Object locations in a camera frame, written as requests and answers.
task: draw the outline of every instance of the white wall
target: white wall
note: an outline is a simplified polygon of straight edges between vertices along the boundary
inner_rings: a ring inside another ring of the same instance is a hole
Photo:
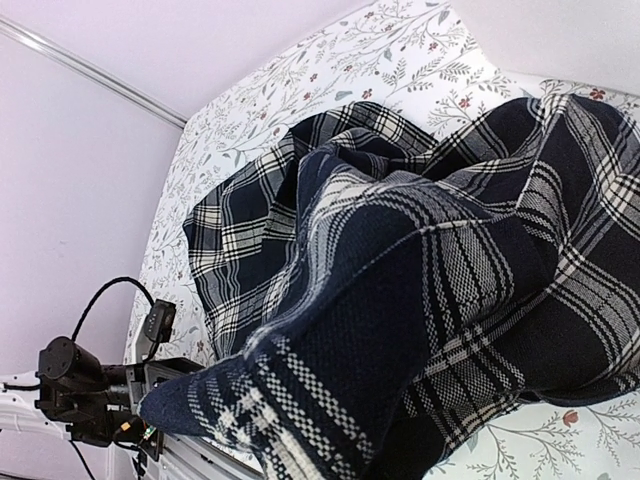
[[[640,2],[451,0],[503,70],[640,95]]]
[[[106,280],[137,277],[180,130],[0,36],[0,373],[34,369]],[[133,290],[96,305],[79,343],[119,363]],[[85,448],[98,479],[105,451]],[[0,433],[0,470],[86,479],[70,445]]]
[[[1,0],[0,13],[191,116],[372,0]]]

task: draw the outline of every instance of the black mount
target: black mount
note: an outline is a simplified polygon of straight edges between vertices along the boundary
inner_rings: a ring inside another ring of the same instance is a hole
[[[147,315],[143,332],[156,349],[169,340],[175,311],[174,304],[157,300]],[[40,351],[35,406],[50,420],[67,423],[74,441],[98,447],[131,443],[157,461],[161,433],[143,438],[146,427],[136,415],[138,404],[155,385],[201,368],[186,358],[102,365],[71,339],[58,337]],[[123,429],[125,422],[129,427]]]

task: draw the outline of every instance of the plaid blanket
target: plaid blanket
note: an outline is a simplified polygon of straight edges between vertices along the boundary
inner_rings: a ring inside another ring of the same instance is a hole
[[[421,478],[524,402],[640,380],[640,144],[575,96],[440,143],[355,103],[293,127],[185,223],[220,361],[141,416],[268,478]]]

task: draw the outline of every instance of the leaf pattern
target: leaf pattern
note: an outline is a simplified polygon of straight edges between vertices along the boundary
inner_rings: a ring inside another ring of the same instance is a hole
[[[189,270],[182,223],[215,185],[314,113],[375,101],[438,138],[510,98],[575,93],[640,119],[640,99],[580,83],[501,72],[448,2],[380,0],[301,40],[188,122],[169,169],[146,248],[141,281],[178,306],[161,357],[215,362]],[[136,296],[127,340],[146,314]],[[485,426],[428,479],[640,478],[640,395],[588,408],[529,405]],[[240,460],[255,459],[231,452]]]

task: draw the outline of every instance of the ceiling trim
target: ceiling trim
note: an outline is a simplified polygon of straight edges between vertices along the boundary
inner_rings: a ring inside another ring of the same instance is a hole
[[[0,33],[92,80],[174,127],[182,130],[187,124],[187,118],[184,115],[162,102],[2,15],[0,15]]]

